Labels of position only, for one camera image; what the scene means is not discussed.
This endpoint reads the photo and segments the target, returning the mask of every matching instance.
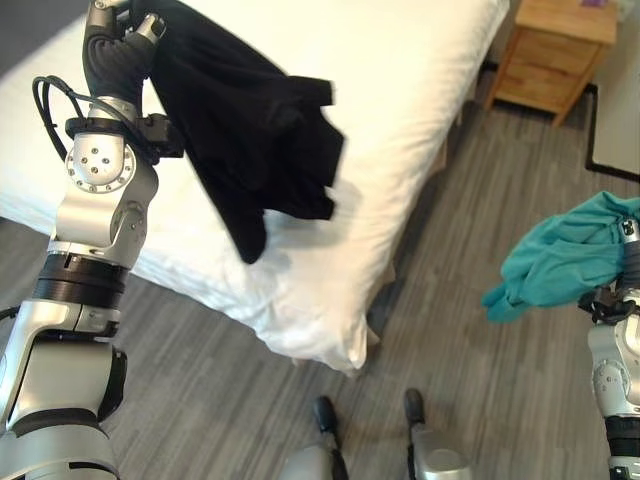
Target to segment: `black band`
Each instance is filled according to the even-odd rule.
[[[627,467],[617,467],[609,470],[609,480],[631,480]]]
[[[18,420],[11,430],[17,437],[21,437],[41,428],[58,425],[85,425],[102,432],[96,416],[83,408],[59,408],[31,413]]]
[[[52,254],[40,272],[33,298],[115,309],[127,274],[121,266],[79,255]]]
[[[607,417],[605,426],[612,457],[640,457],[640,418]]]
[[[69,462],[69,470],[102,470],[103,472],[114,473],[107,467],[93,462]]]
[[[116,411],[124,396],[124,382],[127,377],[127,355],[116,348],[111,357],[111,371],[104,398],[98,409],[98,421],[104,421]]]
[[[65,132],[69,138],[74,138],[79,133],[122,135],[128,145],[152,164],[157,162],[149,158],[147,154],[149,146],[161,157],[180,158],[184,155],[184,139],[166,116],[152,113],[145,118],[137,118],[132,123],[144,138],[144,142],[141,142],[140,136],[135,135],[123,122],[110,118],[70,118],[65,123]]]

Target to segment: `bed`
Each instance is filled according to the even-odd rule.
[[[366,359],[370,299],[504,18],[508,0],[186,2],[287,72],[330,79],[347,137],[331,221],[267,212],[268,245],[243,264],[188,161],[165,159],[133,273],[251,327],[274,352],[351,371]],[[0,79],[0,215],[45,234],[66,180],[31,99],[55,74],[86,91],[82,19]],[[151,88],[145,113],[159,111]],[[60,123],[71,110],[55,98]]]

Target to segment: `purple object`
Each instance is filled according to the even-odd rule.
[[[585,7],[604,7],[608,0],[582,0],[581,5]]]

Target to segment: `black cable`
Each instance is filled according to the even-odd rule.
[[[39,90],[40,84],[43,84],[42,98],[40,96],[40,90]],[[45,129],[49,134],[49,138],[51,139],[51,142],[53,143],[54,148],[58,152],[58,155],[60,156],[63,162],[67,157],[67,149],[65,148],[64,144],[62,143],[62,140],[60,139],[60,136],[55,130],[57,125],[53,123],[53,120],[51,118],[51,111],[49,107],[49,90],[51,86],[57,88],[62,93],[64,93],[67,96],[67,98],[69,98],[69,100],[73,104],[73,108],[75,109],[78,117],[84,118],[84,115],[82,114],[82,110],[78,105],[78,100],[93,103],[97,105],[100,109],[105,110],[109,114],[113,115],[115,118],[117,118],[119,121],[121,121],[124,124],[125,128],[136,140],[135,146],[138,147],[140,150],[142,150],[142,153],[148,158],[148,161],[152,165],[155,165],[156,163],[158,163],[159,161],[158,153],[149,144],[149,142],[144,137],[142,132],[140,132],[140,129],[138,129],[138,127],[136,127],[135,124],[133,124],[127,117],[125,117],[122,113],[120,113],[116,108],[112,107],[111,105],[104,102],[103,100],[100,100],[99,98],[91,97],[88,95],[82,95],[74,92],[73,89],[69,87],[69,85],[67,85],[64,80],[62,80],[59,77],[56,77],[55,75],[49,75],[47,77],[39,76],[34,78],[32,83],[33,98],[35,100],[38,113],[40,114],[40,117],[44,122]]]
[[[20,307],[11,307],[0,310],[0,321],[4,320],[7,317],[15,317],[18,314],[19,310]]]

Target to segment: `black cloth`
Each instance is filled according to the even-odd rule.
[[[287,76],[176,0],[134,0],[134,26],[151,12],[167,24],[151,81],[241,258],[253,263],[264,250],[264,209],[329,219],[325,187],[344,141],[320,110],[331,84]]]

